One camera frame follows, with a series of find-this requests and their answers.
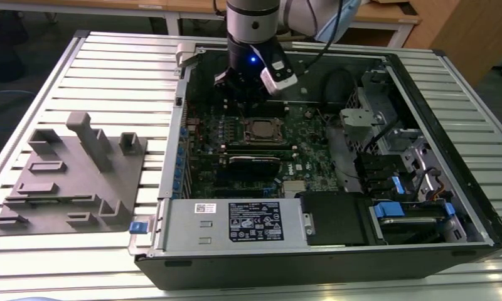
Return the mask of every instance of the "circuit board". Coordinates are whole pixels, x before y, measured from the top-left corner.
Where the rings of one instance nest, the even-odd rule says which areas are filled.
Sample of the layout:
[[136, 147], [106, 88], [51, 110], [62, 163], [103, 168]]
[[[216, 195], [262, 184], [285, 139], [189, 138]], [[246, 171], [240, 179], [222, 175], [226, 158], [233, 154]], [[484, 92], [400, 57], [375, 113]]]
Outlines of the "circuit board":
[[[282, 105], [282, 116], [244, 117], [216, 107], [190, 106], [192, 198], [282, 198], [296, 191], [336, 191], [323, 116], [305, 105]], [[273, 177], [222, 177], [228, 158], [274, 158]]]

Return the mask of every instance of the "metal bracket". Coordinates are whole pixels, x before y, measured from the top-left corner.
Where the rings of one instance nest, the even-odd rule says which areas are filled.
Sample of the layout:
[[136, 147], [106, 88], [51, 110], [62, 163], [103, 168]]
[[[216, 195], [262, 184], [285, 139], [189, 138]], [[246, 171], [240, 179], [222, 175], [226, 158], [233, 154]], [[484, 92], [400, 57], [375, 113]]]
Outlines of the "metal bracket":
[[184, 68], [196, 61], [196, 55], [200, 51], [196, 51], [196, 45], [192, 42], [178, 43], [176, 46], [176, 66]]

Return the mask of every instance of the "wire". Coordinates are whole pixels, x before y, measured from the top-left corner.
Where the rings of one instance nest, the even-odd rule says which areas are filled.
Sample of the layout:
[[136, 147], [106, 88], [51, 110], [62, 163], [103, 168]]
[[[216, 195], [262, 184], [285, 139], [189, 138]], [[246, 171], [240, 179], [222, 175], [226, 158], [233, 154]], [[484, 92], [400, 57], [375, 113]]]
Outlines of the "wire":
[[2, 94], [2, 93], [22, 93], [22, 94], [29, 94], [33, 97], [37, 96], [37, 94], [34, 94], [33, 92], [22, 91], [22, 90], [1, 90], [0, 94]]
[[220, 10], [217, 9], [217, 2], [216, 2], [216, 0], [212, 0], [212, 7], [213, 7], [213, 12], [216, 13], [216, 16], [224, 18], [224, 17], [225, 17], [225, 14], [224, 14], [222, 11], [220, 11]]
[[337, 168], [337, 166], [336, 166], [336, 161], [332, 162], [332, 166], [335, 166], [335, 169], [336, 169], [340, 173], [343, 173], [343, 174], [347, 175], [348, 177], [352, 177], [352, 178], [356, 179], [356, 180], [360, 180], [359, 177], [355, 177], [355, 176], [347, 174], [340, 168]]
[[444, 191], [444, 183], [439, 180], [437, 176], [435, 176], [435, 182], [439, 184], [439, 187], [436, 191], [432, 193], [432, 195], [428, 197], [429, 201], [435, 201], [436, 197], [440, 193]]
[[413, 193], [412, 193], [412, 198], [411, 198], [411, 202], [416, 202], [416, 198], [417, 198], [417, 191], [420, 190], [420, 187], [421, 187], [421, 183], [424, 182], [424, 177], [427, 175], [427, 173], [432, 170], [436, 170], [435, 167], [432, 166], [428, 166], [424, 171], [421, 172], [421, 176], [420, 176], [420, 179], [417, 180], [417, 183], [416, 183], [416, 186], [415, 186], [415, 190], [413, 190]]
[[324, 116], [321, 115], [321, 112], [319, 111], [319, 109], [316, 109], [316, 113], [317, 113], [319, 118], [321, 118], [321, 120], [324, 121], [324, 124], [327, 124], [327, 120], [324, 119]]
[[348, 177], [351, 177], [351, 178], [353, 178], [353, 179], [356, 179], [356, 180], [360, 180], [359, 177], [355, 177], [355, 176], [347, 174], [347, 173], [345, 173], [344, 171], [341, 171], [340, 169], [337, 169], [337, 171], [341, 172], [345, 176], [348, 176]]
[[388, 133], [388, 131], [392, 129], [392, 127], [395, 126], [395, 124], [400, 121], [400, 118], [399, 116], [396, 116], [392, 121], [384, 126], [384, 128], [381, 129], [381, 131], [379, 132], [379, 134], [376, 136], [373, 136], [373, 138], [368, 141], [368, 143], [365, 144], [364, 148], [361, 149], [361, 152], [365, 152], [369, 148], [369, 146], [376, 143], [376, 141], [379, 139], [381, 139], [381, 137], [384, 136], [385, 133]]
[[331, 33], [331, 37], [328, 39], [328, 42], [324, 46], [324, 48], [321, 49], [321, 51], [317, 53], [317, 55], [315, 56], [315, 58], [312, 59], [312, 61], [309, 61], [307, 64], [305, 64], [305, 69], [309, 68], [309, 66], [312, 66], [317, 61], [319, 59], [323, 57], [323, 55], [325, 54], [328, 48], [331, 47], [331, 44], [332, 42], [335, 41], [335, 36], [336, 36], [336, 30], [337, 30], [337, 26], [340, 24], [340, 15], [341, 15], [341, 6], [344, 6], [344, 0], [340, 0], [339, 4], [337, 4], [337, 13], [336, 13], [336, 20], [335, 20], [335, 25], [332, 27], [332, 33]]
[[317, 35], [317, 20], [316, 20], [316, 13], [315, 13], [315, 9], [312, 8], [312, 4], [309, 3], [309, 0], [305, 0], [307, 1], [307, 6], [308, 6], [308, 9], [309, 9], [309, 13], [312, 14], [312, 24], [315, 26], [315, 34], [313, 36]]

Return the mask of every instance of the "barcode sticker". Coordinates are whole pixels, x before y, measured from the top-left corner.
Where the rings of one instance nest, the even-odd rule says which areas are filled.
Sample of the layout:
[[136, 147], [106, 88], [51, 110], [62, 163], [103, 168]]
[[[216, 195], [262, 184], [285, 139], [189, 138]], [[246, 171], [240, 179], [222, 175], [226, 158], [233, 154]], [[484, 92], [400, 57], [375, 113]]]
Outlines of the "barcode sticker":
[[194, 213], [214, 213], [216, 204], [194, 204]]

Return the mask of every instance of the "white sticker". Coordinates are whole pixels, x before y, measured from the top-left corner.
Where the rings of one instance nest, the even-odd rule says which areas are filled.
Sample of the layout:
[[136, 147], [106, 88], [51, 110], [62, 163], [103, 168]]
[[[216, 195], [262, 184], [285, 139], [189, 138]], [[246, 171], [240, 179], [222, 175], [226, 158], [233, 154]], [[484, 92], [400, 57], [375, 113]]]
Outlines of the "white sticker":
[[214, 213], [216, 204], [194, 204], [194, 213]]
[[144, 5], [144, 4], [140, 4], [137, 6], [138, 6], [138, 8], [161, 9], [161, 5]]
[[399, 19], [397, 22], [399, 23], [413, 23], [413, 24], [416, 24], [417, 20]]

